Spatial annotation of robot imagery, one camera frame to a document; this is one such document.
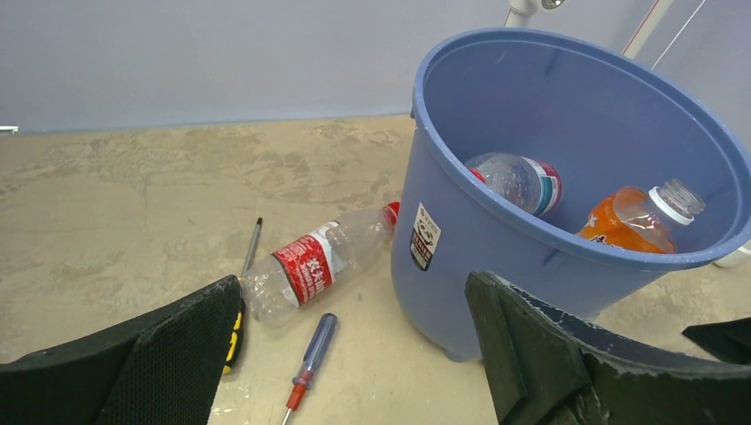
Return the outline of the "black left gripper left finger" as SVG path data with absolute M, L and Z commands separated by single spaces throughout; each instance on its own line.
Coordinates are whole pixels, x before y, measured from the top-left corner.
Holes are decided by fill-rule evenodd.
M 241 304 L 234 275 L 1 366 L 3 424 L 206 424 Z

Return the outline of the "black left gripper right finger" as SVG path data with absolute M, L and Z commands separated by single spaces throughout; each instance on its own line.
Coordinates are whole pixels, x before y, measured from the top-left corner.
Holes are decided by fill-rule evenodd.
M 631 340 L 501 279 L 465 286 L 501 424 L 747 424 L 750 363 Z

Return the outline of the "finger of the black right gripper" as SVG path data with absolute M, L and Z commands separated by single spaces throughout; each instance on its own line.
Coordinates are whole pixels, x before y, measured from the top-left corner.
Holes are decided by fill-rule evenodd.
M 750 364 L 750 318 L 693 325 L 682 335 L 717 359 L 733 364 Z

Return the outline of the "clear bottle red label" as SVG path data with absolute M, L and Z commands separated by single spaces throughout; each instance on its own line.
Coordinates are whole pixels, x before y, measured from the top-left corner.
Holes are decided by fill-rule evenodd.
M 251 317 L 281 323 L 324 291 L 363 274 L 390 244 L 399 209 L 393 201 L 346 212 L 255 261 L 241 280 Z

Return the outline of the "orange tea bottle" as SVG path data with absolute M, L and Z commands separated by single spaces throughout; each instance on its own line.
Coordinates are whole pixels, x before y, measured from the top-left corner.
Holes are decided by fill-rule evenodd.
M 648 191 L 625 187 L 596 205 L 577 235 L 629 251 L 674 254 L 673 230 L 692 224 L 705 207 L 678 179 Z

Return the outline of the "blue plastic bin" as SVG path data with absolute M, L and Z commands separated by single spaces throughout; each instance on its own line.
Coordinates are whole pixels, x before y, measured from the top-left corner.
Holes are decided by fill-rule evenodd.
M 410 322 L 455 361 L 480 358 L 464 295 L 493 271 L 590 319 L 664 274 L 702 267 L 750 237 L 750 157 L 702 104 L 632 60 L 529 29 L 455 35 L 414 80 L 414 137 L 391 247 L 391 276 Z M 552 166 L 555 208 L 536 217 L 465 166 L 505 152 Z M 677 179 L 705 210 L 656 255 L 584 240 L 591 209 L 623 187 Z

